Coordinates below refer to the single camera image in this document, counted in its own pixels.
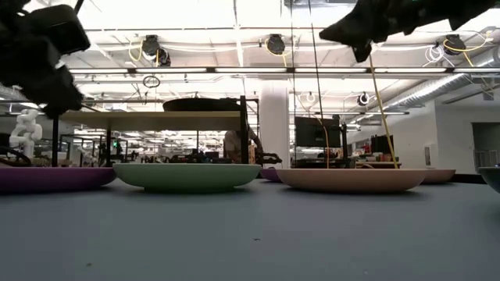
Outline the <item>purple round plate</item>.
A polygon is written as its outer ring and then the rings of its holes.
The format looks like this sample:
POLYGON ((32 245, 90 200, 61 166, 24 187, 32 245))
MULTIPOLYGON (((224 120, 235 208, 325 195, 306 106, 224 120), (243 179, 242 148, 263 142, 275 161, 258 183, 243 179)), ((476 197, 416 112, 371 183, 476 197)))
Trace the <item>purple round plate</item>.
POLYGON ((281 183, 280 177, 277 175, 277 171, 275 170, 274 167, 271 168, 266 168, 266 169, 261 169, 260 170, 260 176, 273 183, 281 183))
POLYGON ((106 167, 0 167, 0 194, 95 190, 115 178, 106 167))

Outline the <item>mint green round plate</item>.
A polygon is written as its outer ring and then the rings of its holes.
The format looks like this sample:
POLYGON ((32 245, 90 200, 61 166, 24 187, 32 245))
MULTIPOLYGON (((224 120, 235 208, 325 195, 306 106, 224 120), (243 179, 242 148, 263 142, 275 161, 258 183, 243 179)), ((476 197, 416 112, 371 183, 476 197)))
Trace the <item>mint green round plate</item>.
POLYGON ((261 166, 210 163, 116 163, 116 177, 155 193, 216 193, 252 182, 261 166))

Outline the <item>silver ventilation duct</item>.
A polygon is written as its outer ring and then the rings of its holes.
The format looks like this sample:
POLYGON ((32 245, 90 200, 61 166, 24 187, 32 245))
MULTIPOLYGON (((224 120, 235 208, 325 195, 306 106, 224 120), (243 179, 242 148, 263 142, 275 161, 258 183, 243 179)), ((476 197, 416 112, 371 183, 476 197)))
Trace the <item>silver ventilation duct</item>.
POLYGON ((478 55, 476 60, 472 59, 472 63, 474 67, 457 66, 450 75, 425 81, 402 92, 390 101, 386 101, 383 110, 423 104, 450 91, 465 87, 473 81, 473 75, 500 73, 500 46, 478 55))

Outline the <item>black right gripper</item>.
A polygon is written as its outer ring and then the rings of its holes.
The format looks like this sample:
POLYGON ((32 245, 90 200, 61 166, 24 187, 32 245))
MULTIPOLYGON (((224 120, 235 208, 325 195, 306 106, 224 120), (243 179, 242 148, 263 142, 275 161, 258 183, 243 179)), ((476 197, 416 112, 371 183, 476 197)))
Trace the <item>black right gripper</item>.
POLYGON ((411 34, 417 27, 448 20, 457 30, 496 6, 500 0, 358 0, 346 16, 319 32, 320 39, 352 46, 357 62, 365 62, 370 42, 386 41, 397 30, 411 34))

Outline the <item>wooden shelf with black frame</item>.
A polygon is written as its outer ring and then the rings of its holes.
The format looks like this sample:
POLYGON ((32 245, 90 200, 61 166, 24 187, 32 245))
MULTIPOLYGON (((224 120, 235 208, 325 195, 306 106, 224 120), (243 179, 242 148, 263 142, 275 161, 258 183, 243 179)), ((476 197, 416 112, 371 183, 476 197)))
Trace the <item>wooden shelf with black frame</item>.
POLYGON ((240 130, 247 137, 248 99, 244 95, 231 100, 237 111, 177 112, 68 112, 59 117, 67 123, 79 123, 105 131, 105 164, 111 165, 111 139, 115 131, 162 130, 240 130))

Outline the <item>large dark monitor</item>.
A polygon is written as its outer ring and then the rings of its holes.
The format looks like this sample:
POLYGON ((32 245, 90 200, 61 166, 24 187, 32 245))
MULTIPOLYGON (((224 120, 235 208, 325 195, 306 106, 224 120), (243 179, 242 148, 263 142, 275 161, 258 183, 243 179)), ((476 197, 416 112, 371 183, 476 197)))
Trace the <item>large dark monitor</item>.
POLYGON ((295 144, 302 148, 340 148, 339 120, 295 117, 295 144))

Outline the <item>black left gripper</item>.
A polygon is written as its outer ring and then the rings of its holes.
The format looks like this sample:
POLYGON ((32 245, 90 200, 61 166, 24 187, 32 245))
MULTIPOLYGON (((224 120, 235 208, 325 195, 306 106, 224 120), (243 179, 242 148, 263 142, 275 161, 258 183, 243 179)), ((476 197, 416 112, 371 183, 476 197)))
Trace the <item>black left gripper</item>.
POLYGON ((91 47, 78 19, 85 0, 28 12, 30 1, 0 0, 0 84, 23 88, 54 119, 82 108, 83 95, 61 58, 91 47))

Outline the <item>small dark monitor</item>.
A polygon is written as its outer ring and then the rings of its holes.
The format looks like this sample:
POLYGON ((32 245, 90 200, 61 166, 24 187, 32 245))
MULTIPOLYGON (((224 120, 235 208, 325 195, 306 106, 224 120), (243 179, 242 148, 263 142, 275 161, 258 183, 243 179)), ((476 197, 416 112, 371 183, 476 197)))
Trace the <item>small dark monitor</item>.
MULTIPOLYGON (((390 136, 390 143, 393 143, 393 136, 390 136)), ((370 138, 370 151, 372 153, 382 153, 382 154, 390 154, 391 149, 390 149, 390 144, 388 142, 388 138, 386 135, 373 135, 370 138)))

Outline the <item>salmon pink round plate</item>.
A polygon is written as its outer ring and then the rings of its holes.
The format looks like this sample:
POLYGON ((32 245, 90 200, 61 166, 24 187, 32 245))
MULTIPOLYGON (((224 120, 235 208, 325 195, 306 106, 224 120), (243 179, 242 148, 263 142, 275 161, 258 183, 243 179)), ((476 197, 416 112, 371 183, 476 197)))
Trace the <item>salmon pink round plate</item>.
POLYGON ((447 183, 454 175, 455 169, 426 169, 422 184, 447 183))
POLYGON ((413 189, 425 179, 425 169, 277 169, 289 187, 343 194, 393 194, 413 189))

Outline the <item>person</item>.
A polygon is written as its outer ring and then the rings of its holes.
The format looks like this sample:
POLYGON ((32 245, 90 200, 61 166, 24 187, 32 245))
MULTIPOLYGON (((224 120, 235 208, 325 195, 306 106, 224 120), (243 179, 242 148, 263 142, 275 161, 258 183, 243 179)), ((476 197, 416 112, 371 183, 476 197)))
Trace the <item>person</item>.
MULTIPOLYGON (((263 146, 259 137, 255 134, 251 127, 248 127, 248 140, 253 141, 256 146, 256 152, 263 152, 263 146)), ((232 162, 240 164, 241 163, 241 132, 228 130, 224 135, 224 149, 228 158, 232 162)))

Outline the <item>dark grey round plate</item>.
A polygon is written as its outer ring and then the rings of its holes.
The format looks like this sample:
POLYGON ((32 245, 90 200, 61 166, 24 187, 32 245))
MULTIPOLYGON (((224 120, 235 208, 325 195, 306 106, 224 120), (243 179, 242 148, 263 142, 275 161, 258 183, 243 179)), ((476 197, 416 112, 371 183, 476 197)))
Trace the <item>dark grey round plate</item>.
POLYGON ((478 171, 484 182, 500 194, 500 167, 481 167, 478 171))

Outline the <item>long ceiling light strip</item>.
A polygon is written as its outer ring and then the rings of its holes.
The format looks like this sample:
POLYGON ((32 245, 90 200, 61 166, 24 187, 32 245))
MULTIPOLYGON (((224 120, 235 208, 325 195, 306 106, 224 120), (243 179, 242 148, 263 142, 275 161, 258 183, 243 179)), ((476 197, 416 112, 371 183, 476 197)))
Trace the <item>long ceiling light strip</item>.
POLYGON ((94 68, 70 69, 76 75, 98 74, 167 74, 167 73, 318 73, 318 74, 364 74, 364 73, 404 73, 404 74, 441 74, 441 73, 500 73, 500 67, 174 67, 174 68, 94 68))

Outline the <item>white robot figure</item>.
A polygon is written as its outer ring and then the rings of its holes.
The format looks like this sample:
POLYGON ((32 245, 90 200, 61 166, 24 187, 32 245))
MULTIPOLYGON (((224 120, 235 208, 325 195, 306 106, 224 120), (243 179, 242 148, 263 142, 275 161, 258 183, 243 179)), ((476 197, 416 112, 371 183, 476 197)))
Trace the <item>white robot figure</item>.
POLYGON ((16 117, 16 125, 9 136, 11 148, 21 147, 23 154, 28 158, 34 156, 34 144, 42 138, 43 129, 37 123, 36 118, 39 111, 35 109, 24 109, 16 117))

